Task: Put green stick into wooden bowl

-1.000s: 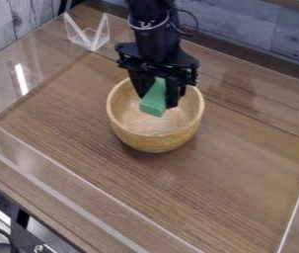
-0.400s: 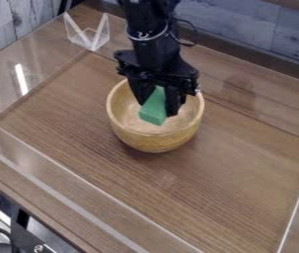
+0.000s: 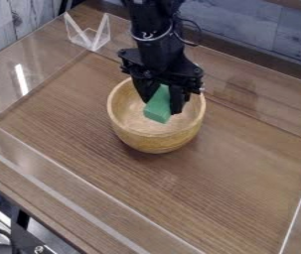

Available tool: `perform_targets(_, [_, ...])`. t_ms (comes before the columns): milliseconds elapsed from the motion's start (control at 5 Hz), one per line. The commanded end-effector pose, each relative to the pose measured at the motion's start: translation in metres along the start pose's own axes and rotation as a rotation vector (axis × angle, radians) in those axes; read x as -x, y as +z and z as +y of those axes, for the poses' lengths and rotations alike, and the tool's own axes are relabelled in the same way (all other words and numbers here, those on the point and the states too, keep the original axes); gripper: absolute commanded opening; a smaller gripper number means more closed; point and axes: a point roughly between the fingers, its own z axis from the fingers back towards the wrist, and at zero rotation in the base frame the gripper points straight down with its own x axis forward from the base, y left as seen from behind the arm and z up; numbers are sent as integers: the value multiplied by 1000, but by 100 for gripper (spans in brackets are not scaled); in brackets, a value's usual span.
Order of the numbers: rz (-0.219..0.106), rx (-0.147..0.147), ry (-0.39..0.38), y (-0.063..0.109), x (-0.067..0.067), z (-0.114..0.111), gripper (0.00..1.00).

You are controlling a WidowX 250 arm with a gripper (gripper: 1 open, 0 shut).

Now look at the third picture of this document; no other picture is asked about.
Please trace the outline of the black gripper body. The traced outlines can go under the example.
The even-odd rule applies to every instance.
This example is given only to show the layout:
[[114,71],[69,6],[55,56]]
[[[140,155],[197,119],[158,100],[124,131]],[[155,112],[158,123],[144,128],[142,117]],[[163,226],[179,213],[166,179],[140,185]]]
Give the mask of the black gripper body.
[[199,94],[203,71],[185,54],[186,42],[179,28],[163,31],[130,30],[135,48],[120,49],[120,69],[130,76],[155,77],[159,85],[182,85],[190,93]]

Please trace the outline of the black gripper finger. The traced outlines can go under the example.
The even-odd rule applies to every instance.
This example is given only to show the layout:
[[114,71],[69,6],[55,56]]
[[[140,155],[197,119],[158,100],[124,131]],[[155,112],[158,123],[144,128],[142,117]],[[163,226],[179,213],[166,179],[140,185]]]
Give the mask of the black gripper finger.
[[182,85],[168,86],[171,114],[180,114],[185,104],[190,101],[190,91]]
[[142,101],[147,103],[159,88],[159,81],[155,77],[144,78],[131,76],[131,79],[138,95],[140,96]]

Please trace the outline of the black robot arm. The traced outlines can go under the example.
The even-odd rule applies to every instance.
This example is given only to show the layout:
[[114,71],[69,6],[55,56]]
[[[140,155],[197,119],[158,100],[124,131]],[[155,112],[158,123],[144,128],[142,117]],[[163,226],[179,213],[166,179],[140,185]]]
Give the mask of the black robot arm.
[[140,99],[147,103],[159,85],[168,88],[172,115],[180,114],[193,93],[199,94],[203,70],[185,54],[179,9],[185,0],[123,0],[130,17],[135,48],[120,49],[120,70],[131,76]]

